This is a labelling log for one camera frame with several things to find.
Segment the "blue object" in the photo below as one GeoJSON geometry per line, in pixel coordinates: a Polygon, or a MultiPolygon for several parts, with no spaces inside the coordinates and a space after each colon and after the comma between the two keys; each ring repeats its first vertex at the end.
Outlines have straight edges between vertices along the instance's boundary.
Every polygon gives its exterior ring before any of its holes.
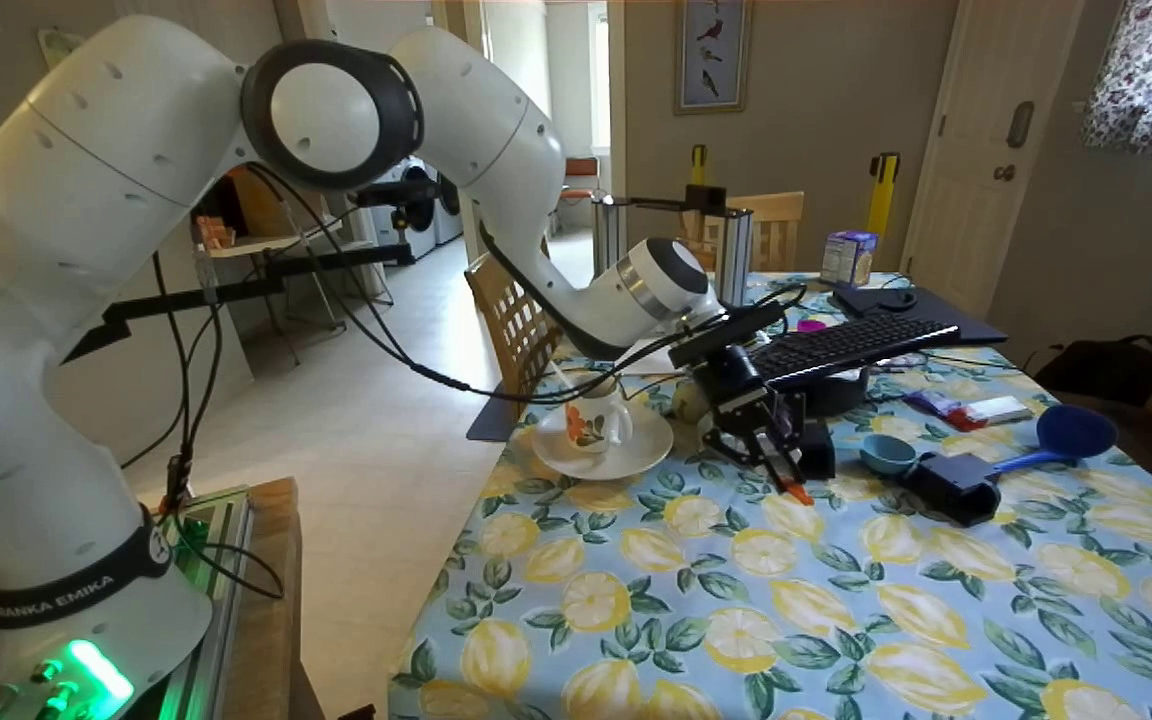
{"type": "Polygon", "coordinates": [[[861,462],[884,481],[904,481],[917,467],[919,452],[900,436],[866,436],[861,462]]]}
{"type": "Polygon", "coordinates": [[[1040,467],[1040,462],[1077,462],[1084,454],[1099,454],[1112,446],[1115,427],[1107,417],[1077,407],[1077,404],[1051,404],[1036,419],[1040,446],[1014,454],[1003,462],[992,462],[992,476],[1040,467]]]}
{"type": "Polygon", "coordinates": [[[984,524],[1001,506],[992,467],[974,454],[926,454],[910,476],[910,488],[956,524],[984,524]]]}
{"type": "Polygon", "coordinates": [[[956,398],[938,394],[938,393],[910,393],[904,404],[913,404],[913,407],[919,407],[919,413],[930,413],[930,417],[950,417],[950,413],[961,407],[956,398]]]}

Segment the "black cable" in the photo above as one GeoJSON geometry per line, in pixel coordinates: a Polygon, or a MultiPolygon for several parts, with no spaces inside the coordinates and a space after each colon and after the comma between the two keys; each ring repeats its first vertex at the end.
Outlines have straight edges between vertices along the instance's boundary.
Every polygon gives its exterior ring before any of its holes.
{"type": "MultiPolygon", "coordinates": [[[[345,246],[337,242],[332,229],[319,219],[319,211],[309,205],[309,196],[304,196],[296,183],[287,183],[282,173],[271,173],[271,169],[264,169],[264,164],[247,164],[247,169],[254,169],[254,173],[264,179],[264,188],[271,188],[276,196],[292,196],[292,199],[301,205],[301,211],[324,232],[324,238],[332,242],[332,250],[345,257],[345,246]]],[[[332,296],[337,313],[353,314],[353,306],[337,296],[337,289],[332,289],[327,296],[332,296]]],[[[353,323],[358,323],[380,353],[390,353],[393,358],[414,358],[414,356],[405,353],[405,344],[390,333],[390,323],[383,323],[380,306],[372,302],[372,296],[363,296],[363,302],[368,302],[368,313],[372,313],[372,319],[380,323],[380,333],[383,333],[390,344],[380,344],[380,338],[372,337],[372,327],[363,327],[361,319],[353,319],[353,323]]]]}
{"type": "MultiPolygon", "coordinates": [[[[205,338],[210,327],[216,327],[216,314],[210,314],[210,319],[193,333],[189,353],[183,353],[189,368],[193,368],[193,356],[198,356],[198,346],[200,346],[200,338],[205,338]]],[[[119,467],[134,467],[134,462],[141,462],[147,452],[155,452],[155,446],[178,431],[178,424],[180,424],[180,407],[171,413],[171,424],[167,424],[155,440],[147,440],[141,452],[134,452],[128,461],[119,461],[119,467]]]]}
{"type": "MultiPolygon", "coordinates": [[[[155,289],[161,289],[161,296],[167,296],[167,281],[163,281],[163,259],[161,259],[161,250],[152,250],[152,281],[155,281],[155,289]]],[[[183,356],[183,338],[180,338],[180,323],[178,323],[178,313],[167,306],[163,313],[167,314],[167,327],[171,327],[171,346],[178,346],[178,368],[180,368],[180,404],[178,404],[178,417],[180,417],[180,440],[189,440],[193,436],[193,394],[189,394],[189,356],[183,356]]]]}
{"type": "Polygon", "coordinates": [[[205,292],[205,296],[210,296],[205,327],[213,327],[213,364],[210,364],[210,379],[205,379],[205,398],[200,398],[200,407],[193,417],[189,446],[200,440],[200,427],[205,427],[205,417],[210,417],[210,404],[213,404],[213,393],[216,393],[216,379],[219,379],[219,356],[224,356],[219,300],[216,300],[216,292],[205,292]]]}
{"type": "MultiPolygon", "coordinates": [[[[304,199],[304,193],[301,193],[296,183],[287,183],[282,173],[271,173],[271,169],[264,169],[264,164],[254,164],[254,169],[257,169],[257,175],[264,175],[264,183],[284,188],[284,193],[304,208],[304,215],[309,215],[324,237],[332,237],[327,225],[319,219],[319,211],[314,211],[314,205],[304,199]]],[[[715,323],[715,319],[705,319],[705,323],[697,323],[697,327],[668,333],[668,337],[644,344],[640,353],[621,356],[616,364],[609,364],[609,368],[598,373],[591,379],[571,382],[571,389],[565,389],[565,393],[527,393],[527,394],[523,394],[523,393],[476,389],[476,382],[469,382],[469,379],[456,379],[456,375],[450,375],[450,373],[442,373],[442,368],[430,368],[430,364],[414,358],[414,356],[405,353],[405,344],[393,337],[393,327],[383,323],[383,314],[375,313],[375,302],[363,296],[372,319],[375,319],[380,333],[393,338],[393,346],[390,346],[390,344],[375,338],[375,333],[337,296],[337,289],[332,289],[327,296],[332,296],[332,302],[342,306],[342,314],[348,314],[348,323],[353,323],[358,333],[363,333],[383,356],[408,364],[417,375],[436,379],[436,382],[456,389],[456,393],[469,393],[469,394],[517,398],[517,404],[569,404],[569,398],[578,398],[578,394],[598,393],[604,379],[612,379],[612,375],[623,373],[627,364],[638,364],[638,358],[644,358],[644,356],[653,356],[653,353],[660,353],[660,346],[668,346],[668,344],[681,344],[681,338],[705,333],[707,323],[715,323]]]]}
{"type": "Polygon", "coordinates": [[[257,555],[257,550],[247,550],[247,546],[235,546],[235,543],[216,543],[216,540],[200,540],[200,543],[198,543],[198,540],[189,535],[189,527],[180,524],[180,511],[171,511],[167,521],[178,524],[178,535],[180,535],[178,546],[180,546],[180,550],[193,550],[198,559],[205,559],[216,577],[231,580],[231,583],[246,587],[246,592],[264,595],[264,600],[284,600],[284,595],[287,595],[287,592],[284,592],[284,577],[282,577],[264,555],[257,555]],[[271,580],[271,587],[247,583],[242,572],[224,568],[224,559],[210,555],[210,546],[231,550],[231,555],[242,555],[242,559],[254,559],[254,562],[271,580]]]}

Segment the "saucer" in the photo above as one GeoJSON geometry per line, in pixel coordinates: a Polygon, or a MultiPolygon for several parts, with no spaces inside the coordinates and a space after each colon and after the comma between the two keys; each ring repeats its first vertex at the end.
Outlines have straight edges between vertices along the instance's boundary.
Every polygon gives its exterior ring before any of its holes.
{"type": "Polygon", "coordinates": [[[550,413],[537,424],[537,454],[562,476],[571,481],[623,481],[623,476],[644,476],[674,452],[674,427],[665,417],[653,407],[627,404],[632,417],[632,440],[627,442],[609,442],[604,452],[571,452],[565,436],[565,407],[550,413]]]}

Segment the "green light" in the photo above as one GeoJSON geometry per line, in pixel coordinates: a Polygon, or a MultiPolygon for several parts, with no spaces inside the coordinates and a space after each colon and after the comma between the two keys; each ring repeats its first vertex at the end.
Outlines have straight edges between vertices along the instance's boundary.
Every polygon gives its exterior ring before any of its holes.
{"type": "Polygon", "coordinates": [[[81,660],[99,683],[104,692],[123,702],[134,695],[128,676],[87,639],[73,639],[68,655],[81,660]]]}
{"type": "Polygon", "coordinates": [[[47,720],[108,720],[134,700],[134,681],[93,639],[46,655],[37,683],[47,683],[47,720]]]}

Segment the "picture frame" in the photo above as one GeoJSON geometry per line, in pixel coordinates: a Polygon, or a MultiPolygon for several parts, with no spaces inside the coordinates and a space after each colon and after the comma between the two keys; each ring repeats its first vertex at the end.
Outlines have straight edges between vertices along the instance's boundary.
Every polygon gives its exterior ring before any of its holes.
{"type": "Polygon", "coordinates": [[[753,0],[681,0],[681,110],[746,104],[753,0]]]}

